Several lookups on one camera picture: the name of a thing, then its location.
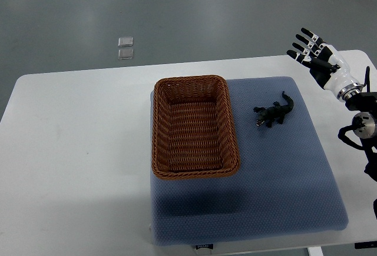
white table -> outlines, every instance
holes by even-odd
[[[368,56],[342,55],[360,82],[371,66],[375,90]],[[1,255],[195,255],[151,244],[150,94],[160,78],[204,74],[292,77],[349,216],[343,231],[218,243],[213,254],[377,240],[377,183],[365,154],[337,138],[355,112],[285,55],[21,77],[0,123]]]

white robotic hand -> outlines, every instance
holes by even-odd
[[[308,67],[310,74],[323,89],[331,90],[334,96],[344,102],[354,94],[360,93],[363,85],[350,75],[350,67],[334,46],[327,44],[313,32],[302,28],[309,37],[296,34],[296,38],[307,48],[292,43],[300,52],[288,50],[287,54],[297,62]]]

small square object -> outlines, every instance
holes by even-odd
[[[125,36],[119,38],[118,47],[132,46],[134,43],[134,38],[131,36]]]
[[[132,48],[119,49],[118,60],[132,59],[134,50]]]

crocodile tail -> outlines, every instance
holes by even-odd
[[[292,98],[289,97],[288,95],[286,95],[284,91],[282,93],[282,97],[288,102],[288,106],[292,110],[293,106],[295,105],[295,103],[293,102]]]

label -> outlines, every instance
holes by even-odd
[[[200,245],[195,245],[195,249],[201,249],[201,248],[208,248],[208,249],[213,249],[213,244],[200,244]]]

